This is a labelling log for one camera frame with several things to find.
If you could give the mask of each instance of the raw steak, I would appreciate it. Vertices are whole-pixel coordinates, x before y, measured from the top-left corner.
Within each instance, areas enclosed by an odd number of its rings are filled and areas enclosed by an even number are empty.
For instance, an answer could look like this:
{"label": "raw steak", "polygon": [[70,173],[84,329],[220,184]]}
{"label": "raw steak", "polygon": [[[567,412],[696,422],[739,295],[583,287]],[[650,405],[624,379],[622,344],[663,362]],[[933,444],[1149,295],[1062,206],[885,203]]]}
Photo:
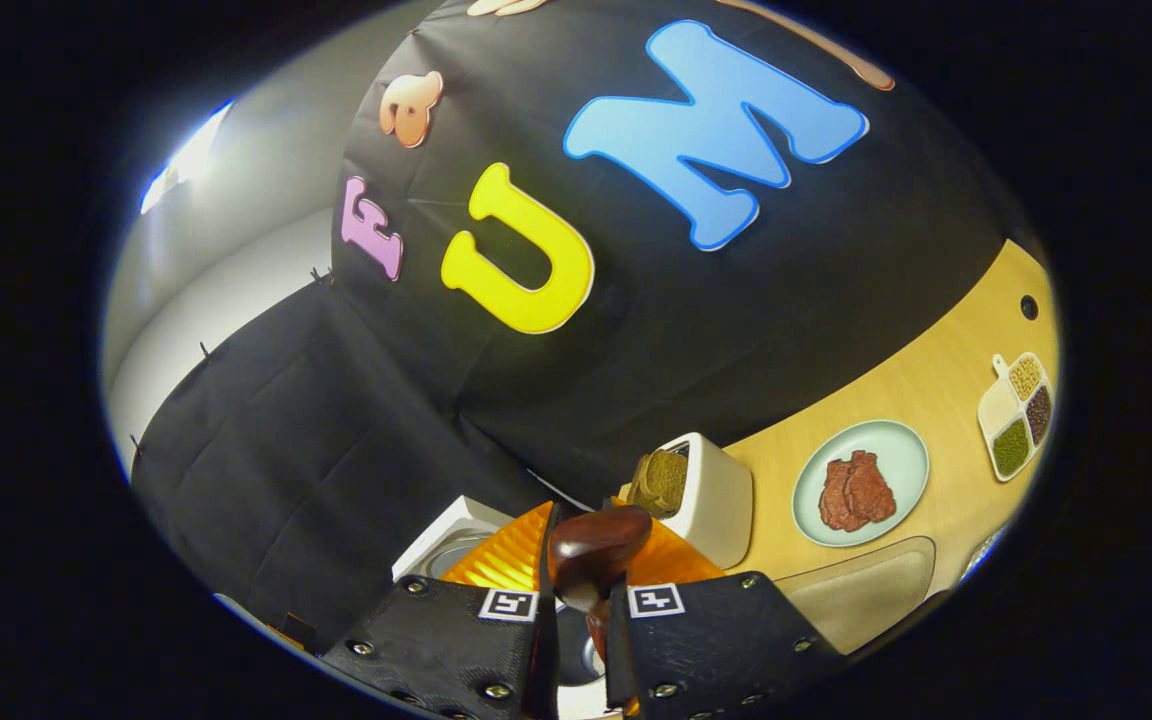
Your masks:
{"label": "raw steak", "polygon": [[847,510],[861,518],[878,521],[896,514],[896,498],[878,471],[878,456],[873,452],[852,452],[852,470],[842,487]]}
{"label": "raw steak", "polygon": [[847,475],[850,475],[851,470],[851,462],[829,461],[829,468],[824,475],[824,492],[820,493],[820,520],[823,523],[835,530],[847,530],[849,533],[869,522],[869,520],[859,518],[847,510],[844,486]]}

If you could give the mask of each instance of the screw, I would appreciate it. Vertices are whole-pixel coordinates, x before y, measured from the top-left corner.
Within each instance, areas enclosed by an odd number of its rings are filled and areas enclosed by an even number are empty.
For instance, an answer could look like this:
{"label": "screw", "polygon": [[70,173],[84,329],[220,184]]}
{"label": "screw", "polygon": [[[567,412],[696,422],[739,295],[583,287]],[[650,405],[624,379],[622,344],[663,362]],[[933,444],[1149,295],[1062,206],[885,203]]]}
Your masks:
{"label": "screw", "polygon": [[483,694],[492,698],[492,700],[506,700],[507,697],[513,695],[511,689],[502,684],[494,684],[483,688]]}

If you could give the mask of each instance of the wooden table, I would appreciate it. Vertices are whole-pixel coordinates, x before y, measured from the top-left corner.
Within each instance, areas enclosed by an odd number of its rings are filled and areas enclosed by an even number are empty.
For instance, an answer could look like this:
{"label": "wooden table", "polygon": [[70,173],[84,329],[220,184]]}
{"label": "wooden table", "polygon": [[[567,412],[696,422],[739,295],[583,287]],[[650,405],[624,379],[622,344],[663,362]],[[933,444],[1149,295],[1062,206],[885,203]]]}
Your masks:
{"label": "wooden table", "polygon": [[[1025,295],[1038,302],[1036,320],[1020,311]],[[925,536],[935,543],[929,594],[954,588],[975,548],[1023,500],[1043,460],[1039,450],[1015,478],[998,482],[977,424],[980,396],[996,380],[993,355],[1002,355],[1010,364],[1023,351],[1034,353],[1043,362],[1059,404],[1060,355],[1051,283],[1032,256],[1007,241],[973,289],[922,336],[817,404],[723,448],[755,475],[750,548],[727,571],[759,570],[780,579]],[[791,518],[799,471],[840,430],[879,418],[901,420],[927,444],[931,473],[922,500],[900,525],[873,541],[844,548],[810,541]]]}

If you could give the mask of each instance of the blue letter m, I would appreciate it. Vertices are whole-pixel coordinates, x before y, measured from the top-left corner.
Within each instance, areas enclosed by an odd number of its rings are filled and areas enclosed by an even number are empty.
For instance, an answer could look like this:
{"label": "blue letter m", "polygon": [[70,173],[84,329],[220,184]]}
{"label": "blue letter m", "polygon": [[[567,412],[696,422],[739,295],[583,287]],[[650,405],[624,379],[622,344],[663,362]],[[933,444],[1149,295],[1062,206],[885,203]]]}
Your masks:
{"label": "blue letter m", "polygon": [[691,219],[691,242],[700,250],[718,250],[749,227],[758,200],[746,190],[722,190],[688,162],[772,187],[790,184],[785,160],[751,109],[776,123],[805,162],[831,160],[869,129],[858,109],[719,40],[695,20],[658,29],[647,54],[690,101],[596,97],[567,128],[563,151],[604,156],[643,179]]}

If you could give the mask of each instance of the light green plate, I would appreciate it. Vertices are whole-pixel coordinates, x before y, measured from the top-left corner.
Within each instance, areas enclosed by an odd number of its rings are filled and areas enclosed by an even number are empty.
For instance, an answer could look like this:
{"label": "light green plate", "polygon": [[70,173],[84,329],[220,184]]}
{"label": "light green plate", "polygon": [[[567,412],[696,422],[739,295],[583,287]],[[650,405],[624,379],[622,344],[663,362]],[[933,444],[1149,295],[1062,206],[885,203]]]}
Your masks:
{"label": "light green plate", "polygon": [[[896,514],[882,523],[867,523],[854,533],[835,530],[820,520],[820,492],[824,475],[832,460],[851,460],[852,450],[873,452],[892,497],[896,498]],[[851,547],[872,541],[900,524],[918,505],[923,488],[927,487],[931,470],[927,446],[909,425],[896,420],[869,420],[852,425],[828,439],[814,452],[794,486],[794,524],[810,539],[827,547]]]}

